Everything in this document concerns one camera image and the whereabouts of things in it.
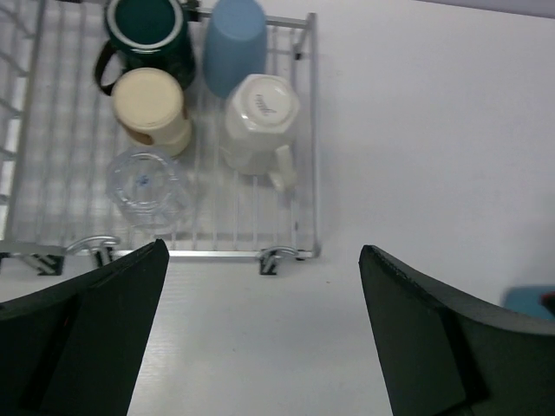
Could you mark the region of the blue white ceramic mug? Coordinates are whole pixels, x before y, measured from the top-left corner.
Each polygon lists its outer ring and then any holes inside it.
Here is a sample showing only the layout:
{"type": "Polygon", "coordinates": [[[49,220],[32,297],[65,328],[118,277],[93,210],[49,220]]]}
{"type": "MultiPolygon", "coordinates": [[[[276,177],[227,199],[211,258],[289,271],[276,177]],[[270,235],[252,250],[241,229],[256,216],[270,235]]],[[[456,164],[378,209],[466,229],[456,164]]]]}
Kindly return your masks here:
{"type": "Polygon", "coordinates": [[[517,286],[505,292],[501,306],[513,312],[553,321],[554,314],[544,305],[546,297],[554,297],[553,285],[517,286]]]}

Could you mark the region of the light blue plastic cup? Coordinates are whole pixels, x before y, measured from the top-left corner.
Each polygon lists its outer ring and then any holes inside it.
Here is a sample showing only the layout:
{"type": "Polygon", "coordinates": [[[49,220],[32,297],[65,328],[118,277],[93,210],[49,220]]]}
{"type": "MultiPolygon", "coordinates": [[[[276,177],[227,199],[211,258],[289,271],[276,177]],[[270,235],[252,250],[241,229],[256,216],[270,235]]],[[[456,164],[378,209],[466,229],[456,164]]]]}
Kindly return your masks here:
{"type": "Polygon", "coordinates": [[[268,32],[266,15],[253,0],[225,0],[212,10],[205,39],[203,75],[221,99],[251,74],[263,74],[268,32]]]}

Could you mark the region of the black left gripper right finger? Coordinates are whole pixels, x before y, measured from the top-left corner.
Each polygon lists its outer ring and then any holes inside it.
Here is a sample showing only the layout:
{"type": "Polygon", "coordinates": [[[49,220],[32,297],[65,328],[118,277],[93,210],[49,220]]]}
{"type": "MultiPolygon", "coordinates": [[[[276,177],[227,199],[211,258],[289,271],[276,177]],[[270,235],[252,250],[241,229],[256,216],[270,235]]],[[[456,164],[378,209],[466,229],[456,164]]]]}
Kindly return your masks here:
{"type": "Polygon", "coordinates": [[[552,415],[554,322],[362,247],[362,289],[394,415],[552,415]]]}

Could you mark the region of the dark green ceramic mug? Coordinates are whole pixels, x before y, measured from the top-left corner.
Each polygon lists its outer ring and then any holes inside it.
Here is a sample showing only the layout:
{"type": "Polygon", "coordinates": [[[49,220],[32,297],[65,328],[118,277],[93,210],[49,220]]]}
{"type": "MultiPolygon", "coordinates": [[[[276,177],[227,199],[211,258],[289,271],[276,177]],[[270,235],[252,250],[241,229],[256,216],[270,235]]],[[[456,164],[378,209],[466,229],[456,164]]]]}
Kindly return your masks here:
{"type": "Polygon", "coordinates": [[[157,68],[170,74],[186,90],[196,76],[196,62],[185,6],[174,0],[119,0],[106,2],[103,22],[108,40],[98,55],[94,79],[105,94],[114,84],[102,81],[113,56],[124,73],[157,68]]]}

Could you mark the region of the stainless steel cup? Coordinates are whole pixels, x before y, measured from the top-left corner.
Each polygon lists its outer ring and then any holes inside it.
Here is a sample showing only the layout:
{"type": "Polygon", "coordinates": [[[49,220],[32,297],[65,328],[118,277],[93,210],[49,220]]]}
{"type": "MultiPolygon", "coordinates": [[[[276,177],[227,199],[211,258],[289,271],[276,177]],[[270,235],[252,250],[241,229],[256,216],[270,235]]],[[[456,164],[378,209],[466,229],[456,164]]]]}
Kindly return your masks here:
{"type": "Polygon", "coordinates": [[[190,144],[193,123],[185,95],[167,72],[133,69],[115,83],[111,97],[114,115],[133,145],[176,157],[190,144]]]}

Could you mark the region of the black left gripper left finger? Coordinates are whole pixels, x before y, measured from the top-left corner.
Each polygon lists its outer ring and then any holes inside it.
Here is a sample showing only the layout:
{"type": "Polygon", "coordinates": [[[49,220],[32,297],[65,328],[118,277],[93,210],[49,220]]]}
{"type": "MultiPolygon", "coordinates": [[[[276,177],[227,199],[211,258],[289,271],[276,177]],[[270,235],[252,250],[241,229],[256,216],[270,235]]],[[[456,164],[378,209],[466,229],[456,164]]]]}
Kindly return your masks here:
{"type": "Polygon", "coordinates": [[[166,279],[157,239],[1,305],[3,415],[125,415],[166,279]]]}

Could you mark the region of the clear plastic cup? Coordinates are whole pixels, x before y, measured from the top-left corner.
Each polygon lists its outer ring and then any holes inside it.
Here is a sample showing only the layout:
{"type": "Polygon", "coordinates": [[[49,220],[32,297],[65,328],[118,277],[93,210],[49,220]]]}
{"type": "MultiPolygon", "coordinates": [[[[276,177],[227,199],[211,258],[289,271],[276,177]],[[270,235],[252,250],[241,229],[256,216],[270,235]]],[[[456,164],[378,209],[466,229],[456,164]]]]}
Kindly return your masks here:
{"type": "Polygon", "coordinates": [[[130,225],[148,234],[168,234],[192,218],[190,191],[182,166],[161,150],[130,148],[108,166],[108,198],[130,225]]]}

